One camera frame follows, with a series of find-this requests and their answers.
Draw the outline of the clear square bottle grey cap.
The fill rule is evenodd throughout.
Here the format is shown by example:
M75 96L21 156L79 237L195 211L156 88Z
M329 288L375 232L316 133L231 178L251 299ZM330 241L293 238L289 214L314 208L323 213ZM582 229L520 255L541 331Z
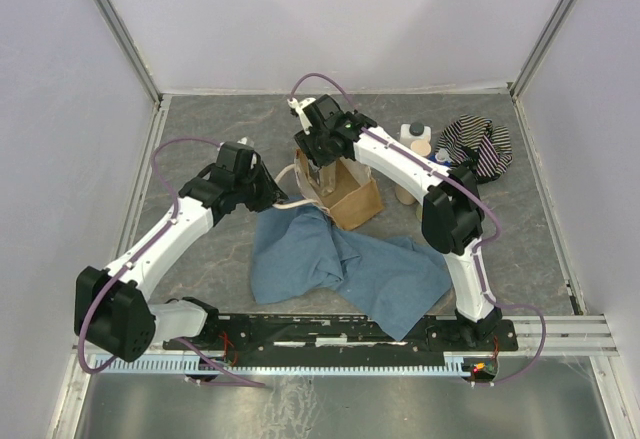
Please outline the clear square bottle grey cap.
M332 194L336 189L336 162L323 167L310 163L309 181L320 197Z

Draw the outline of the watermelon print canvas bag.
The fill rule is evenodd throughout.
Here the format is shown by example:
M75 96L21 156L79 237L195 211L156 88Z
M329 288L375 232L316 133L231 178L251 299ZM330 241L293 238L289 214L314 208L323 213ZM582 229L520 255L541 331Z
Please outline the watermelon print canvas bag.
M320 197L309 181L311 163L300 149L294 154L294 160L285 166L275 178L278 185L291 173L297 186L296 195L300 199L292 201L292 208L314 206L324 213L336 226L352 231L373 218L384 209L376 180L371 169L359 162L340 158L336 162L336 189ZM281 205L280 209L290 209Z

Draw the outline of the white square bottle grey cap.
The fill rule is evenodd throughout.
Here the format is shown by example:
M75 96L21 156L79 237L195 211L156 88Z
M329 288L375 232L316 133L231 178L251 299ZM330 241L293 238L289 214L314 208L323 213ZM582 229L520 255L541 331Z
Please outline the white square bottle grey cap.
M400 126L399 142L405 147L410 148L415 141L426 141L430 143L431 128L419 121L403 123Z

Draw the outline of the beige pump bottle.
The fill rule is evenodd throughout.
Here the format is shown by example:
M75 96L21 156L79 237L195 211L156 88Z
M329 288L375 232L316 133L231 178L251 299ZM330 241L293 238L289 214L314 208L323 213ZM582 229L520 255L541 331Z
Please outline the beige pump bottle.
M431 153L431 145L428 139L411 139L409 141L404 141L403 145L422 158L426 158ZM418 168L413 161L408 161L407 166L411 173L417 173L418 177L422 176L423 169ZM395 194L396 198L404 205L411 205L416 202L416 197L411 193L411 191L406 189L400 183L395 185Z

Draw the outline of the orange bottle blue sprayer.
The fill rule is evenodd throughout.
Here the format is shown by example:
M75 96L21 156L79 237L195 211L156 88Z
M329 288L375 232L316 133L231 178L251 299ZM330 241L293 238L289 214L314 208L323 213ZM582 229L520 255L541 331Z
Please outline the orange bottle blue sprayer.
M440 149L434 154L434 160L441 165L449 167L452 159L446 149Z

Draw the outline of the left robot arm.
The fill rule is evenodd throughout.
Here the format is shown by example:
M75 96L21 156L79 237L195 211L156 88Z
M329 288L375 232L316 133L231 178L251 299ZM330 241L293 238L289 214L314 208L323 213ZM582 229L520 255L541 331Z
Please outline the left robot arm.
M149 304L160 280L202 236L237 206L262 212L286 200L260 155L225 142L216 160L180 190L168 212L121 257L102 269L86 267L76 279L74 331L114 357L133 362L159 342L188 339L199 349L215 346L218 311L187 297Z

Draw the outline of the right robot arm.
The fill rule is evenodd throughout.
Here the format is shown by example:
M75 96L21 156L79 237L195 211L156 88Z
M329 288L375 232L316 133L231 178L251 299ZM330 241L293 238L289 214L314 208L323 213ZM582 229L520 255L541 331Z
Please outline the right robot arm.
M314 166L354 160L382 173L422 203L421 231L444 256L456 294L459 341L478 350L502 320L482 258L482 222L490 210L464 166L448 169L429 161L389 135L361 112L344 111L330 96L287 100L302 126L294 139Z

